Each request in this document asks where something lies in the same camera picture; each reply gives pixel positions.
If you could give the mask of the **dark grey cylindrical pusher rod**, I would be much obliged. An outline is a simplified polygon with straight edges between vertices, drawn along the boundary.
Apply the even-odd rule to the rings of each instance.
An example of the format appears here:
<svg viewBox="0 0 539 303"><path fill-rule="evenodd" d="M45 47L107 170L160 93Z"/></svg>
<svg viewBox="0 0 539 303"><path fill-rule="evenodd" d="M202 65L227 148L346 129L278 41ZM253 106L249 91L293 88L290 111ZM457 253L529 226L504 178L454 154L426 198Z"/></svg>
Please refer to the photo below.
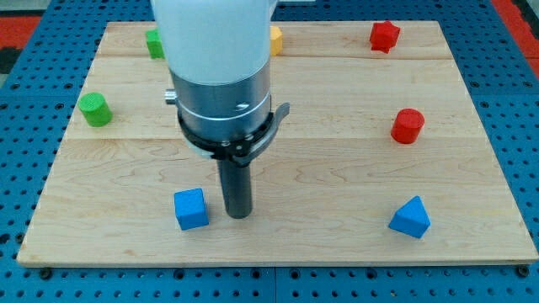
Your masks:
<svg viewBox="0 0 539 303"><path fill-rule="evenodd" d="M217 166L226 213L234 219L249 216L253 209L250 166L225 160Z"/></svg>

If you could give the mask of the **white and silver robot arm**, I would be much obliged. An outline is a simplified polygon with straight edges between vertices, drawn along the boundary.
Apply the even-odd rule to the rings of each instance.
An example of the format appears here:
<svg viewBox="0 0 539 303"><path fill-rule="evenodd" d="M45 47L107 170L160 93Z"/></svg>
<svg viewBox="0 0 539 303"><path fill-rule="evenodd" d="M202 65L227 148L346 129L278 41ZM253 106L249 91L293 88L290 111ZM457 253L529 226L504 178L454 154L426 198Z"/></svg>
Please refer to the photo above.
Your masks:
<svg viewBox="0 0 539 303"><path fill-rule="evenodd" d="M270 19L274 1L153 0L152 11L186 140L215 159L225 209L253 208L249 165L272 142L284 104L271 108Z"/></svg>

